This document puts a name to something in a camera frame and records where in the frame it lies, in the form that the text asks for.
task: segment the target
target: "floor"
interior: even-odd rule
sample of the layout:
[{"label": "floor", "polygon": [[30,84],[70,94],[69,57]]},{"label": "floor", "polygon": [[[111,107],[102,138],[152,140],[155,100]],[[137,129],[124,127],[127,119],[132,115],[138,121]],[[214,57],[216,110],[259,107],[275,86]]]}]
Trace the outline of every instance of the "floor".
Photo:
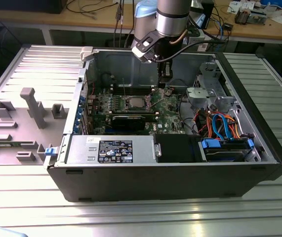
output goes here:
[{"label": "floor", "polygon": [[[23,44],[44,44],[42,33],[37,29],[18,29],[10,28],[10,30],[19,38]],[[53,38],[56,45],[71,46],[112,46],[112,34],[109,33],[90,33],[73,31],[53,31]],[[14,37],[7,32],[6,29],[0,28],[0,76],[9,65],[16,52],[20,49],[20,45]],[[282,70],[282,45],[277,44],[261,44],[240,42],[236,48],[237,53],[260,53],[273,65],[273,67],[281,72]]]}]

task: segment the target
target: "green motherboard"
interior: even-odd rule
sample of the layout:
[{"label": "green motherboard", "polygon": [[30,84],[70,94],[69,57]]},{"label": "green motherboard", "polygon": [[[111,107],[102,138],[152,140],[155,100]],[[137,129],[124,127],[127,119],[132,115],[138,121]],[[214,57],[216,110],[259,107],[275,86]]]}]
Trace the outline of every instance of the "green motherboard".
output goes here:
[{"label": "green motherboard", "polygon": [[[95,135],[182,134],[185,131],[177,106],[178,97],[172,89],[153,89],[148,95],[115,95],[104,89],[88,96],[86,108],[92,125],[90,130]],[[126,119],[123,123],[142,119],[143,127],[134,131],[117,129],[114,128],[116,119]]]}]

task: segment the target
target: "power supply label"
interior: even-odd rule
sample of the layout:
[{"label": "power supply label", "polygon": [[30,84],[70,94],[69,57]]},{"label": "power supply label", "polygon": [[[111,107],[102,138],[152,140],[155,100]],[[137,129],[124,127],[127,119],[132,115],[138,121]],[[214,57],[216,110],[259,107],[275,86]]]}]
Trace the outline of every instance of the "power supply label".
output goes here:
[{"label": "power supply label", "polygon": [[99,163],[133,163],[132,141],[100,141]]}]

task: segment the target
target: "wooden table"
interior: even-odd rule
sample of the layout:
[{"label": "wooden table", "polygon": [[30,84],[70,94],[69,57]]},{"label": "wooden table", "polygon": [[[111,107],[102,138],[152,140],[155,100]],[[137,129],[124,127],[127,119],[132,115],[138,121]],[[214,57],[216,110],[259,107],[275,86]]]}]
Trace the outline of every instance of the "wooden table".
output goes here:
[{"label": "wooden table", "polygon": [[[96,0],[81,0],[81,4],[92,4]],[[216,0],[216,6],[220,16],[225,22],[233,24],[230,40],[252,41],[265,43],[282,43],[282,24],[270,19],[265,25],[247,24],[238,25],[234,23],[234,14],[226,14],[229,0]],[[112,4],[112,0],[104,0],[97,6],[87,7],[87,10],[97,9]],[[78,11],[78,5],[75,3],[70,8]],[[70,12],[64,9],[61,14],[48,14],[38,12],[21,11],[0,11],[0,20],[9,27],[37,28],[42,30],[45,43],[52,45],[53,40],[50,30],[68,30],[68,31],[86,31],[86,32],[107,32],[112,33],[115,27],[115,15],[117,5],[104,8],[97,11],[96,20],[79,13]],[[132,4],[124,5],[123,33],[126,34],[132,28]],[[207,29],[213,35],[218,34],[215,25],[210,22]]]},{"label": "wooden table", "polygon": [[[227,13],[230,0],[216,0],[216,8],[224,22],[234,25],[230,40],[248,42],[282,43],[282,24],[271,19],[267,19],[265,25],[259,24],[235,24],[235,14]],[[218,30],[213,22],[209,23],[207,31],[213,35],[218,34]]]}]

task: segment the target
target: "motherboard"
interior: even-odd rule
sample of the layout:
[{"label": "motherboard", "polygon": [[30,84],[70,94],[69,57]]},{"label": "motherboard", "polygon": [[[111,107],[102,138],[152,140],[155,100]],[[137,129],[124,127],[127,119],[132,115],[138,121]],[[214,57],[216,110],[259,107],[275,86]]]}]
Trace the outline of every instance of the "motherboard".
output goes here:
[{"label": "motherboard", "polygon": [[77,134],[185,133],[178,114],[179,95],[173,89],[153,88],[146,95],[129,90],[123,90],[123,95],[115,92],[113,88],[104,88],[80,101]]}]

